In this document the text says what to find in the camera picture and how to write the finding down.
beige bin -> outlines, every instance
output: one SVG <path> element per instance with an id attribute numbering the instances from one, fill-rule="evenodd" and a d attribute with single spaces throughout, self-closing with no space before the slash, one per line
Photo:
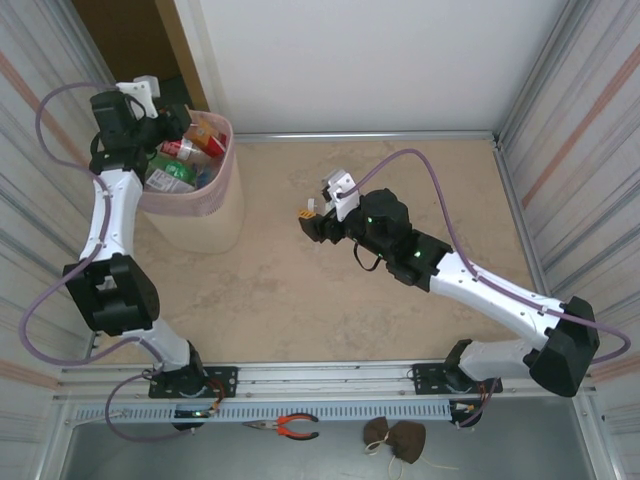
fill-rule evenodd
<path id="1" fill-rule="evenodd" d="M 238 241 L 244 220 L 244 196 L 236 162 L 233 129 L 228 120 L 207 112 L 191 112 L 194 120 L 212 123 L 227 135 L 227 151 L 216 178 L 191 193 L 144 192 L 140 209 L 177 248 L 223 253 Z"/>

red-handled pliers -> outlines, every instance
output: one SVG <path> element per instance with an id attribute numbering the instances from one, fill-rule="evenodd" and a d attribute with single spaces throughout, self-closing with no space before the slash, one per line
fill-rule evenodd
<path id="1" fill-rule="evenodd" d="M 244 422 L 242 425 L 245 427 L 257 428 L 259 430 L 275 430 L 278 435 L 284 435 L 292 440 L 311 440 L 316 438 L 319 433 L 298 433 L 292 432 L 284 424 L 293 420 L 309 420 L 311 422 L 317 422 L 318 418 L 308 413 L 293 413 L 284 417 L 278 417 L 277 420 L 256 420 L 254 422 Z"/>

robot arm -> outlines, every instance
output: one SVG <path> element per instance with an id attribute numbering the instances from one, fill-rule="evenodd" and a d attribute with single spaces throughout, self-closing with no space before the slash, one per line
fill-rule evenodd
<path id="1" fill-rule="evenodd" d="M 534 299 L 542 309 L 532 308 L 478 281 L 460 254 L 430 235 L 413 229 L 406 205 L 388 189 L 360 196 L 356 191 L 341 198 L 355 185 L 343 170 L 325 180 L 325 215 L 303 212 L 300 224 L 314 241 L 343 238 L 355 242 L 386 262 L 396 280 L 454 298 L 515 332 L 521 340 L 479 343 L 461 340 L 445 362 L 447 376 L 456 390 L 466 384 L 493 377 L 531 376 L 547 390 L 573 396 L 599 346 L 595 329 L 546 314 L 564 311 L 594 321 L 591 306 L 577 297 L 568 304 L 523 289 L 475 265 L 479 275 L 519 297 Z"/>
<path id="2" fill-rule="evenodd" d="M 105 215 L 109 221 L 102 249 L 66 286 L 91 330 L 146 340 L 163 358 L 157 382 L 167 391 L 193 395 L 204 385 L 199 355 L 160 318 L 158 292 L 133 258 L 135 213 L 147 154 L 155 152 L 162 141 L 182 138 L 191 119 L 183 106 L 158 112 L 153 103 L 153 97 L 159 96 L 157 79 L 136 80 L 91 98 L 100 131 L 91 146 L 89 168 L 104 181 L 107 191 L 94 182 L 93 218 L 80 260 L 100 243 Z M 98 140 L 104 146 L 101 151 Z M 111 197 L 110 212 L 105 211 L 105 195 Z M 65 266 L 65 274 L 77 265 Z"/>

string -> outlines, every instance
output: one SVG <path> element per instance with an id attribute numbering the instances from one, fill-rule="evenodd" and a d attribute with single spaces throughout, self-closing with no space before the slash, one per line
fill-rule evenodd
<path id="1" fill-rule="evenodd" d="M 370 457 L 373 457 L 374 455 L 377 455 L 378 452 L 381 450 L 382 445 L 385 444 L 387 442 L 387 440 L 389 439 L 389 433 L 391 433 L 391 431 L 387 431 L 387 434 L 384 436 L 384 438 L 382 440 L 378 440 L 376 442 L 371 442 L 369 445 L 364 447 L 364 454 L 368 455 Z M 398 457 L 393 455 L 391 457 L 391 461 L 389 461 L 389 466 L 387 467 L 387 475 L 389 477 L 389 480 L 402 480 L 402 477 L 404 475 L 404 464 L 406 462 L 404 460 L 402 460 L 402 459 L 399 459 L 400 460 L 400 475 L 397 478 L 393 478 L 391 476 L 391 467 L 393 466 L 393 462 L 395 461 L 396 458 L 398 458 Z M 435 464 L 435 463 L 431 463 L 429 460 L 427 460 L 422 455 L 420 455 L 420 460 L 422 460 L 423 462 L 425 462 L 427 465 L 429 465 L 432 468 L 440 468 L 442 470 L 460 470 L 458 467 L 450 467 L 448 465 L 438 465 L 438 464 Z"/>

gray floor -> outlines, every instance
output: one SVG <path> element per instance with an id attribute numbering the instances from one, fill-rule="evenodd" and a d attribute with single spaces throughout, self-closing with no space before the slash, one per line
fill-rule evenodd
<path id="1" fill-rule="evenodd" d="M 386 479 L 390 449 L 362 453 L 362 422 L 327 422 L 320 437 L 296 442 L 237 424 L 210 424 L 193 437 L 134 444 L 104 424 L 78 427 L 63 479 Z M 406 465 L 403 480 L 593 479 L 571 402 L 495 399 L 474 432 L 427 422 L 423 462 Z M 128 425 L 131 434 L 166 433 L 169 426 Z"/>

